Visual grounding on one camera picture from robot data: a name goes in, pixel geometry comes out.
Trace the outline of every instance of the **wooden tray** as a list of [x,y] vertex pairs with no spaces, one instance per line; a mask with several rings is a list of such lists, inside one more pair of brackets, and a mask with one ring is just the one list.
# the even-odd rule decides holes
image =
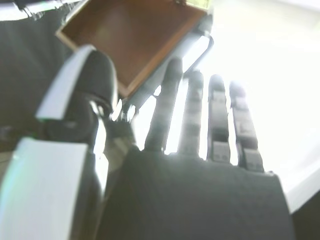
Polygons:
[[109,55],[128,97],[205,15],[172,0],[89,0],[57,36],[74,50],[92,44]]

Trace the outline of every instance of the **robotic hand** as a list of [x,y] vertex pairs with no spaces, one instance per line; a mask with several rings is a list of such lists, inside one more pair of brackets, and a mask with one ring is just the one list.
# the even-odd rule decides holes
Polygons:
[[4,240],[294,240],[280,181],[266,173],[240,86],[230,86],[238,166],[230,164],[226,93],[209,85],[208,160],[198,157],[203,76],[191,72],[178,153],[165,155],[182,63],[172,59],[143,151],[132,146],[106,202],[112,61],[81,47],[63,66],[18,144],[0,191]]

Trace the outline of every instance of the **white panel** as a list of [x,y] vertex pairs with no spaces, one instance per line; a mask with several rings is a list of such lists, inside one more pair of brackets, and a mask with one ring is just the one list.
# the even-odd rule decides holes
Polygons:
[[82,46],[63,65],[36,113],[38,119],[63,119],[82,68],[94,50],[92,45]]
[[24,138],[0,189],[1,240],[67,240],[87,145]]

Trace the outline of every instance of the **brown box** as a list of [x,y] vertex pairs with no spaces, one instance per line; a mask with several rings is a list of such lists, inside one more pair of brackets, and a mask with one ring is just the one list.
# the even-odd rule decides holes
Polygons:
[[109,55],[128,97],[205,15],[173,0],[89,0],[56,35],[74,50],[92,44]]

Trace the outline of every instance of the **brown board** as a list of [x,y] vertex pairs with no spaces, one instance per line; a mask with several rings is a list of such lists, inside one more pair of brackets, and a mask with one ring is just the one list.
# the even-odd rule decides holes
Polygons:
[[172,0],[90,0],[57,36],[73,49],[92,44],[109,55],[128,97],[205,15]]

